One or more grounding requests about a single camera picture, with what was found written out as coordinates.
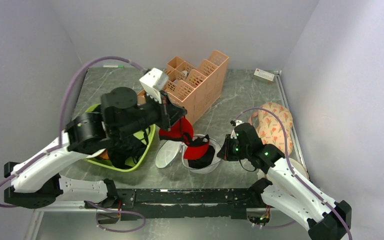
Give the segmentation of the red bra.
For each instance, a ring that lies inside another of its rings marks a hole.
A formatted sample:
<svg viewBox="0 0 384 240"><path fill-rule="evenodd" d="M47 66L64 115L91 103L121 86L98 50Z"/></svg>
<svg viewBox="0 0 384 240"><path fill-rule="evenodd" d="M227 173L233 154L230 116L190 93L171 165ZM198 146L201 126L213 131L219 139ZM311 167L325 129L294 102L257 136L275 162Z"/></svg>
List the red bra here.
<svg viewBox="0 0 384 240"><path fill-rule="evenodd" d="M203 169L213 162L216 150L210 144L209 135L194 137L194 128L185 117L176 122L170 130L160 129L158 136L160 140L185 144L183 158L192 169Z"/></svg>

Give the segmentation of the white mesh laundry bag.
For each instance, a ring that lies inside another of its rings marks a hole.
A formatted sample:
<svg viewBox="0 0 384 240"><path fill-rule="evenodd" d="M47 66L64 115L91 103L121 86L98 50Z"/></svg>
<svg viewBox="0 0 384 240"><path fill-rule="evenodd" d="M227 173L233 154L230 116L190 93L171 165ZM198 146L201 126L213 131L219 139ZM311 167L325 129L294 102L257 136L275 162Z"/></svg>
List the white mesh laundry bag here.
<svg viewBox="0 0 384 240"><path fill-rule="evenodd" d="M208 135L195 134L190 145L167 136L160 136L159 139L163 144L155 157L155 166L158 169L167 168L175 160L181 160L183 166L190 172L208 174L221 162L221 159L216 156L221 146Z"/></svg>

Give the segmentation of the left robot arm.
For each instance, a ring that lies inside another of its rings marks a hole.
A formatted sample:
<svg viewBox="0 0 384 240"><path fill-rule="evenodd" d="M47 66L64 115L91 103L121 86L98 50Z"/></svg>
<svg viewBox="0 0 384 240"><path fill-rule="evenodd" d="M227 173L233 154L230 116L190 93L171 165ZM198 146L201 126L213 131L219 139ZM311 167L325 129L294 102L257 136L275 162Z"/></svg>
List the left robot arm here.
<svg viewBox="0 0 384 240"><path fill-rule="evenodd" d="M11 183L4 190L4 202L27 209L56 201L89 201L114 207L119 194L112 180L76 180L61 176L60 171L78 160L94 158L102 150L121 151L135 133L149 126L169 131L187 110L172 103L166 92L160 91L159 95L160 100L147 96L140 105L136 92L128 87L103 94L98 112L76 117L60 138L29 160L6 165L5 176Z"/></svg>

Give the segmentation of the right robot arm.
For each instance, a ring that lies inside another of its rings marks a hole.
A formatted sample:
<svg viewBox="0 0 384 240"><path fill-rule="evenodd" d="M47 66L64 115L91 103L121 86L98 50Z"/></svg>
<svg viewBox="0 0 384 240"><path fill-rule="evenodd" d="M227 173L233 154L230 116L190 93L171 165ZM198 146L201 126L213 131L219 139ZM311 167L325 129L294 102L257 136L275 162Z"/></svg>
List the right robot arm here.
<svg viewBox="0 0 384 240"><path fill-rule="evenodd" d="M217 157L225 161L248 160L267 175L255 182L250 202L280 210L305 230L312 240L340 240L351 228L352 208L323 193L288 163L273 144L263 144L248 122L232 120L232 133L225 136Z"/></svg>

